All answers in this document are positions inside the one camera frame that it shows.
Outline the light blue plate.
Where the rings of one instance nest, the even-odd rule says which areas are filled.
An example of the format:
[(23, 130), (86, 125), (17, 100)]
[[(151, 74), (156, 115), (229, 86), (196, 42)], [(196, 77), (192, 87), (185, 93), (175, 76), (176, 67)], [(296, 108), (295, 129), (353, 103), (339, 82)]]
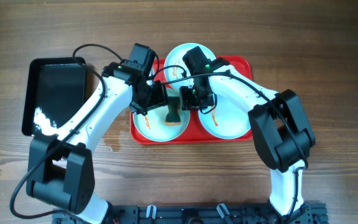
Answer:
[(217, 100), (217, 107), (210, 113), (198, 112), (200, 123), (205, 130), (220, 139), (235, 139), (248, 133), (248, 114), (220, 95)]
[(141, 137), (152, 142), (167, 142), (178, 138), (185, 132), (190, 123), (190, 112), (178, 110), (181, 123), (178, 125), (167, 125), (165, 123), (168, 114), (168, 106), (159, 107), (147, 113), (147, 116), (141, 114), (132, 114), (132, 123), (135, 130)]
[[(187, 53), (187, 51), (189, 51), (195, 47), (200, 47), (200, 49), (203, 51), (203, 53), (205, 54), (205, 56), (208, 59), (210, 59), (210, 60), (216, 59), (215, 54), (213, 54), (213, 52), (209, 48), (207, 48), (201, 44), (197, 44), (197, 43), (185, 43), (185, 44), (181, 44), (181, 45), (175, 47), (167, 55), (167, 57), (165, 59), (164, 67), (171, 66), (171, 65), (179, 65), (186, 70), (186, 75), (189, 77), (190, 72), (187, 69), (182, 58)], [(168, 82), (183, 78), (182, 73), (183, 73), (183, 69), (178, 68), (178, 67), (167, 68), (164, 70), (165, 79)], [(170, 84), (170, 86), (176, 91), (178, 91), (181, 86), (187, 86), (187, 87), (191, 88), (193, 86), (193, 80), (189, 79), (189, 80), (184, 80), (181, 82), (172, 83), (172, 84)]]

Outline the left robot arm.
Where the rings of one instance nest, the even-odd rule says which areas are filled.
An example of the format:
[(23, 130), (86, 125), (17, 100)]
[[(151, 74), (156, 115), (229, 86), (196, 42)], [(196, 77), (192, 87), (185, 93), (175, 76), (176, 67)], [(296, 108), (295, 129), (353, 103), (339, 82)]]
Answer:
[(94, 193), (92, 153), (125, 108), (146, 115), (167, 104), (165, 86), (148, 84), (156, 56), (150, 47), (135, 44), (128, 59), (97, 73), (98, 89), (76, 114), (54, 133), (33, 138), (27, 173), (18, 188), (56, 206), (55, 213), (86, 223), (117, 223), (111, 203)]

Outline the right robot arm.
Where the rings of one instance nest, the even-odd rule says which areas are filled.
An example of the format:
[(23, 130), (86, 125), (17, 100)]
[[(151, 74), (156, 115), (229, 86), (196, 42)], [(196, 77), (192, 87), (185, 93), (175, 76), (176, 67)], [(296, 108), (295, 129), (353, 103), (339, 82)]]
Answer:
[(200, 47), (188, 50), (182, 60), (193, 88), (182, 88), (199, 108), (211, 94), (221, 95), (247, 113), (255, 149), (270, 169), (269, 202), (282, 223), (290, 223), (303, 205), (301, 175), (316, 139), (298, 95), (264, 88), (241, 75), (222, 57), (205, 56)]

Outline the green and orange sponge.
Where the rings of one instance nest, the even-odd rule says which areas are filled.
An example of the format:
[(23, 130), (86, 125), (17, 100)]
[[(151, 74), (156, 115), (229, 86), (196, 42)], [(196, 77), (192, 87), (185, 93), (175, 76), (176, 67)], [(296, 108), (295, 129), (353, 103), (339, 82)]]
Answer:
[(168, 97), (168, 113), (165, 118), (165, 124), (167, 126), (176, 126), (181, 124), (181, 118), (179, 115), (180, 110), (180, 97), (169, 96)]

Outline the red plastic tray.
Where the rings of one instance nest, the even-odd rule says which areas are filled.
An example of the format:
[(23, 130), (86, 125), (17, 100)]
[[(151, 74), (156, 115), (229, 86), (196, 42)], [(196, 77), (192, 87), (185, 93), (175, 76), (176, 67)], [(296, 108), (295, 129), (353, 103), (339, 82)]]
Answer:
[(181, 134), (178, 138), (167, 141), (167, 142), (152, 142), (150, 140), (146, 140), (146, 138), (141, 137), (140, 133), (135, 130), (135, 126), (132, 123), (132, 114), (130, 118), (130, 133), (136, 142), (142, 145), (156, 145), (156, 144), (195, 144), (195, 143), (207, 143), (207, 142), (223, 142), (223, 141), (247, 141), (252, 139), (252, 131), (250, 130), (245, 135), (235, 138), (235, 139), (220, 139), (205, 130), (205, 128), (201, 125), (198, 111), (189, 111), (191, 118), (190, 123), (185, 129), (185, 132)]

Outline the black rectangular water tray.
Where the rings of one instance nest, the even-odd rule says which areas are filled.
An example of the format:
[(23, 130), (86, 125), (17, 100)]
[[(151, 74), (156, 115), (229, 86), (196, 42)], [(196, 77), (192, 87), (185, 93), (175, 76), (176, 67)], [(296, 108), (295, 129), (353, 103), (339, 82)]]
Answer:
[(85, 102), (86, 70), (81, 57), (31, 61), (21, 131), (25, 136), (52, 135)]

